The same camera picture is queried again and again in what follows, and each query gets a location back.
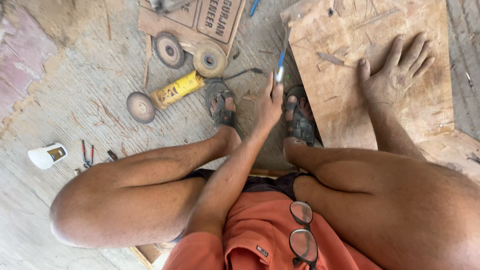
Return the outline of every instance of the cutting disc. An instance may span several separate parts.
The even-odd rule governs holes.
[[[151,99],[141,92],[133,92],[127,98],[127,109],[139,123],[148,124],[155,118],[155,107]]]
[[[207,78],[221,77],[227,68],[227,56],[215,42],[202,42],[193,56],[195,69]]]
[[[183,65],[185,53],[178,40],[169,32],[160,32],[153,39],[153,48],[162,63],[169,68],[178,69]]]

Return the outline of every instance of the thigh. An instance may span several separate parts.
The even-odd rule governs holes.
[[[52,231],[68,245],[88,248],[172,241],[184,230],[205,183],[203,177],[195,177],[109,190],[62,191],[56,200],[64,203],[51,211]]]
[[[295,196],[308,201],[342,240],[383,268],[479,263],[475,260],[480,240],[473,237],[480,234],[475,215],[478,185],[426,162],[395,156],[374,160],[324,164],[316,171],[318,180],[309,176],[295,180]],[[466,242],[462,253],[453,252]]]

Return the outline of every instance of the black sandal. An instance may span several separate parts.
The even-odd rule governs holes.
[[[290,96],[296,96],[297,103],[287,102]],[[285,109],[294,111],[293,120],[285,123],[285,137],[295,137],[299,140],[306,141],[308,146],[313,147],[317,125],[305,118],[305,115],[299,106],[300,98],[308,99],[307,93],[305,92],[305,88],[303,86],[294,86],[287,93]]]
[[[205,93],[205,106],[210,116],[212,116],[215,128],[218,128],[220,125],[226,125],[237,130],[237,117],[235,112],[225,109],[225,100],[231,97],[233,97],[233,94],[224,82],[213,82],[208,86],[207,92]],[[210,106],[212,106],[213,100],[217,100],[217,102],[216,110],[212,115]]]

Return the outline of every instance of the label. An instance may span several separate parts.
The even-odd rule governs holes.
[[[258,252],[260,252],[263,256],[268,257],[268,252],[261,248],[259,245],[257,246]]]
[[[65,156],[65,150],[63,150],[63,148],[61,147],[47,151],[47,153],[50,154],[50,156],[53,159],[53,162],[56,162],[61,157]]]
[[[228,44],[241,0],[203,0],[200,4],[197,31]]]
[[[198,1],[199,0],[186,3],[179,10],[164,16],[188,28],[193,28],[195,15],[197,14]]]

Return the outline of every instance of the plastic container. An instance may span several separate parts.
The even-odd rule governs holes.
[[[28,157],[37,167],[46,170],[53,164],[68,156],[67,149],[61,143],[53,143],[47,146],[28,151]]]

